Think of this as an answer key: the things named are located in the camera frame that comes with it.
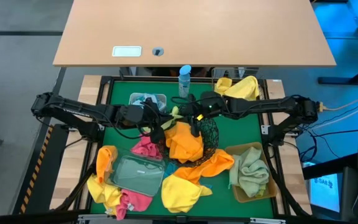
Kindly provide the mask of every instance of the orange cloth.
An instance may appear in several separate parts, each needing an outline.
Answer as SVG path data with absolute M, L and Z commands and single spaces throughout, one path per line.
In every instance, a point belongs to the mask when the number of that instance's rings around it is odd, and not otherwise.
M 96 175 L 99 183 L 104 181 L 105 172 L 112 173 L 112 164 L 118 157 L 118 151 L 115 146 L 103 146 L 99 149 L 96 158 Z
M 178 159 L 179 162 L 191 162 L 203 156 L 203 139 L 191 135 L 188 123 L 177 122 L 176 125 L 165 131 L 165 139 L 169 150 L 169 158 Z
M 216 152 L 207 161 L 198 167 L 181 167 L 173 175 L 189 180 L 194 184 L 200 184 L 200 177 L 214 177 L 226 169 L 230 169 L 234 164 L 234 159 L 222 149 Z

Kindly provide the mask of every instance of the green mat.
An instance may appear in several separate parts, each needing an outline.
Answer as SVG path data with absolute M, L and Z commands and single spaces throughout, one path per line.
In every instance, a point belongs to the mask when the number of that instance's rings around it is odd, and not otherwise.
M 211 84 L 192 83 L 190 92 L 200 98 L 204 91 L 210 91 Z M 174 104 L 170 101 L 172 96 L 178 96 L 178 83 L 161 82 L 114 82 L 112 89 L 112 104 L 128 104 L 131 93 L 163 93 L 167 96 L 167 109 L 171 109 Z M 249 115 L 244 119 L 232 120 L 225 117 L 215 118 L 219 128 L 219 148 L 227 146 L 245 144 L 250 142 L 260 142 L 260 127 L 258 117 L 255 114 Z M 138 136 L 136 129 L 122 131 L 127 136 Z M 108 128 L 104 136 L 104 145 L 115 145 L 121 151 L 119 154 L 128 154 L 129 150 L 138 140 L 126 139 L 118 135 L 113 128 Z M 224 171 L 216 177 L 201 178 L 200 181 L 205 185 L 212 185 L 213 194 L 200 197 L 194 207 L 188 213 L 170 213 L 161 201 L 161 189 L 154 196 L 150 207 L 144 212 L 130 212 L 131 215 L 188 215 L 194 217 L 256 217 L 272 218 L 272 204 L 270 199 L 262 199 L 254 202 L 239 203 L 235 200 L 232 189 L 228 189 L 229 172 Z M 104 213 L 106 209 L 103 204 L 92 203 L 91 213 Z

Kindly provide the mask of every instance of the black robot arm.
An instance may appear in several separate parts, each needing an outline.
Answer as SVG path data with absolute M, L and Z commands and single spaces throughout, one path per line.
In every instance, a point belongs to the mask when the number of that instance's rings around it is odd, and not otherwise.
M 288 113 L 289 117 L 279 125 L 271 125 L 264 131 L 267 142 L 282 145 L 285 133 L 300 124 L 311 124 L 317 120 L 317 103 L 302 96 L 289 96 L 276 100 L 247 101 L 229 96 L 221 96 L 213 91 L 206 91 L 196 100 L 193 95 L 188 98 L 173 98 L 183 105 L 181 115 L 187 117 L 191 124 L 193 135 L 199 132 L 195 125 L 204 118 L 225 116 L 231 119 L 241 119 L 256 113 Z M 34 116 L 53 117 L 79 130 L 80 134 L 93 142 L 99 140 L 99 130 L 103 127 L 116 129 L 141 128 L 151 129 L 149 134 L 152 142 L 164 138 L 161 125 L 173 117 L 158 110 L 155 103 L 147 98 L 143 106 L 137 105 L 89 105 L 69 100 L 53 93 L 38 95 L 31 111 Z M 93 118 L 96 122 L 84 121 L 77 116 Z

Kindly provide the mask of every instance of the white cord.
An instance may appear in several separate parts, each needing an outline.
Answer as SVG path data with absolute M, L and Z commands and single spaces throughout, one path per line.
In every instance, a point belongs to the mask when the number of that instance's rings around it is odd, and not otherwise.
M 340 106 L 340 107 L 338 107 L 338 108 L 333 108 L 333 109 L 331 109 L 331 108 L 324 107 L 323 109 L 324 109 L 324 110 L 329 110 L 329 111 L 337 111 L 337 110 L 340 110 L 340 109 L 342 109 L 342 108 L 345 108 L 345 107 L 350 106 L 350 105 L 352 105 L 352 104 L 354 104 L 354 103 L 357 103 L 357 102 L 358 102 L 358 100 L 355 100 L 355 101 L 352 101 L 352 102 L 350 102 L 350 103 L 348 103 L 348 104 L 346 104 L 346 105 Z
M 352 116 L 352 115 L 354 115 L 354 114 L 356 114 L 356 113 L 358 113 L 358 110 L 355 111 L 355 112 L 353 112 L 353 113 L 351 113 L 351 114 L 349 114 L 349 115 L 347 115 L 347 116 L 345 116 L 345 117 L 343 117 L 343 118 L 339 118 L 339 119 L 337 119 L 337 120 L 335 120 L 335 121 L 328 122 L 328 123 L 326 123 L 326 124 L 322 124 L 322 125 L 319 125 L 319 126 L 317 126 L 317 127 L 311 128 L 311 130 L 318 129 L 318 128 L 322 128 L 322 127 L 324 127 L 324 126 L 327 126 L 327 125 L 330 125 L 330 124 L 333 124 L 333 123 L 337 123 L 338 121 L 342 121 L 343 119 L 346 119 L 346 118 L 348 118 L 348 117 L 350 117 L 350 116 Z

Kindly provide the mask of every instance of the water bottle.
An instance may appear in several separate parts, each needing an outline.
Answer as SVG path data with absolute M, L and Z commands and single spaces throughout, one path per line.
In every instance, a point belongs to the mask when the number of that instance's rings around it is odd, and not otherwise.
M 185 65 L 179 70 L 179 96 L 186 98 L 190 90 L 191 66 Z

